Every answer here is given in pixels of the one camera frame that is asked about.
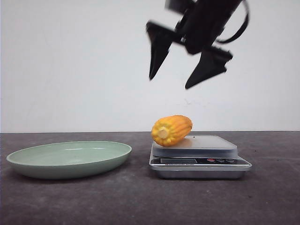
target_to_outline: scale platform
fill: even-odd
[[[152,144],[149,165],[161,178],[238,179],[251,163],[236,145],[215,135],[186,136],[171,147]]]

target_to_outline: scale button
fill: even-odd
[[[229,163],[234,162],[234,160],[232,158],[228,158],[228,159],[226,159],[226,161],[229,162]]]

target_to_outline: dark tabletop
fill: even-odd
[[[2,225],[300,224],[300,132],[218,135],[253,164],[240,180],[164,180],[149,167],[148,132],[1,135]],[[15,173],[6,156],[69,141],[115,141],[132,152],[120,167],[72,180]]]

